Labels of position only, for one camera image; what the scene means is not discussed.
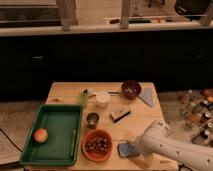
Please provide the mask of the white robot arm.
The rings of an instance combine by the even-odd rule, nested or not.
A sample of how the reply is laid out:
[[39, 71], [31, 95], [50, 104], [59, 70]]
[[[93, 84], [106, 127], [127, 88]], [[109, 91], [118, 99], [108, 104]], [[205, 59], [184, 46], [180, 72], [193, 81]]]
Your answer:
[[134, 145], [144, 157], [156, 153], [199, 171], [213, 171], [213, 148], [177, 141], [169, 134], [169, 125], [155, 120], [135, 139]]

